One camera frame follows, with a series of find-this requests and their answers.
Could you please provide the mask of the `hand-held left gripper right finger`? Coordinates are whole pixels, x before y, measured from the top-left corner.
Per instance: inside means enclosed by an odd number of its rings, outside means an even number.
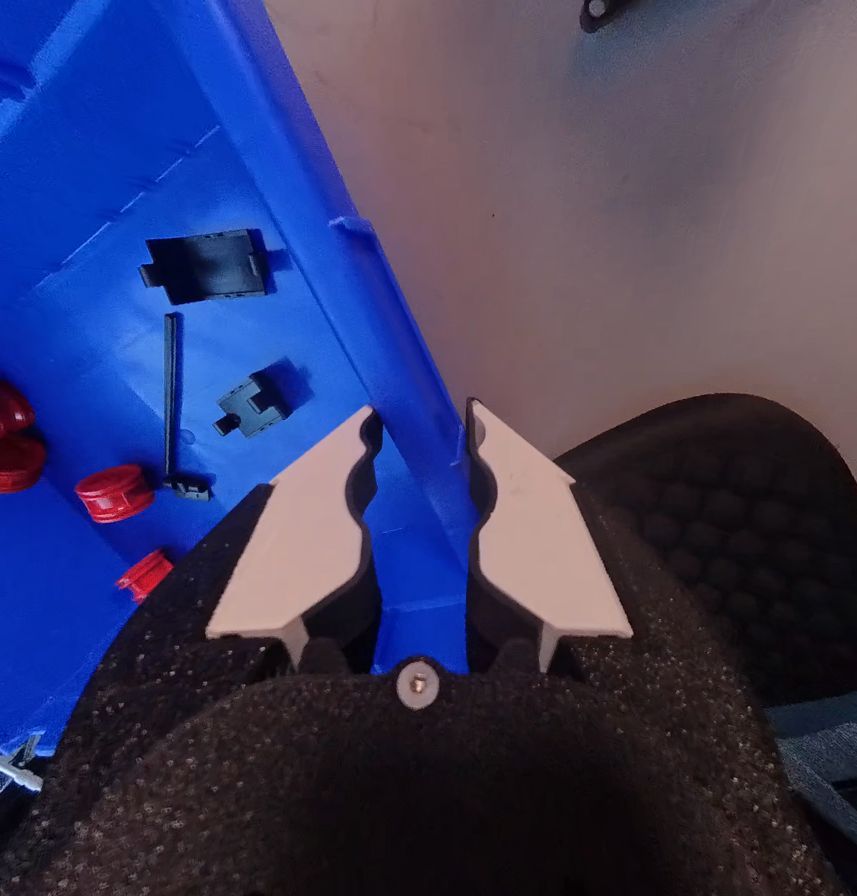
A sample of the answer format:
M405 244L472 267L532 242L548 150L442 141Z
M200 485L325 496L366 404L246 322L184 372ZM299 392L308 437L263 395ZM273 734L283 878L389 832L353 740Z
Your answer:
M572 488L575 480L478 399L466 409L470 493L466 618L495 648L634 631Z

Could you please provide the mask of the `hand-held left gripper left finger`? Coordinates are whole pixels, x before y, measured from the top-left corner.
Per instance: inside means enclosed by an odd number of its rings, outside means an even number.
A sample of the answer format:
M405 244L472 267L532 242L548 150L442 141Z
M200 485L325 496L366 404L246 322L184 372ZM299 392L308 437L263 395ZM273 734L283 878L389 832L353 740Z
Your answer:
M383 424L362 407L269 483L205 636L375 645L382 613L365 511Z

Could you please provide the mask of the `blue plastic storage bin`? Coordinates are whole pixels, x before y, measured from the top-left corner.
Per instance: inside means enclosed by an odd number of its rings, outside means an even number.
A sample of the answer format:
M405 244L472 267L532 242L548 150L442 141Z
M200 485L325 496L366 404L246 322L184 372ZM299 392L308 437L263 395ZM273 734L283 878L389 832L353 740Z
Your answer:
M169 302L140 278L145 242L240 229L263 238L269 294L178 310L177 465L211 499L159 489L95 523L84 477L163 473ZM252 439L219 435L217 399L283 359L300 407ZM125 570L188 554L364 405L385 425L372 669L423 655L467 671L463 424L261 2L0 2L0 378L47 450L35 486L0 496L0 752L41 735L54 753L132 613Z

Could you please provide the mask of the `black lego connector block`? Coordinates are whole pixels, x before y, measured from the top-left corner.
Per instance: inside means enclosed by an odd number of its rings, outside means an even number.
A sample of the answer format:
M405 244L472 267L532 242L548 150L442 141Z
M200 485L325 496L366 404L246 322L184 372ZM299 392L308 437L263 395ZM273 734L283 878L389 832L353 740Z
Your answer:
M252 439L300 407L300 376L288 359L257 370L217 399L221 416L213 428L221 436L238 432Z

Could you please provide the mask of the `long black lego axle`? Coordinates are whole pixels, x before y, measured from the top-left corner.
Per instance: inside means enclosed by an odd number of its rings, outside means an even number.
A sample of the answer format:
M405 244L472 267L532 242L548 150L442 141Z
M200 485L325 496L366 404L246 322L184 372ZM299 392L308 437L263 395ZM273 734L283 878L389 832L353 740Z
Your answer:
M179 315L164 317L163 342L163 483L175 497L196 502L209 502L210 485L199 476L180 472L176 467L179 385Z

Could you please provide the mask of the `black lego panel piece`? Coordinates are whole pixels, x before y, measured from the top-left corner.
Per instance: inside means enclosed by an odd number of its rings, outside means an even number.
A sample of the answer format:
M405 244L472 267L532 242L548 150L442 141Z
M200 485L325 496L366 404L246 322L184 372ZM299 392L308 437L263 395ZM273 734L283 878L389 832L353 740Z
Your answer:
M153 238L145 246L150 260L138 269L143 285L162 290L173 308L269 294L268 253L257 230Z

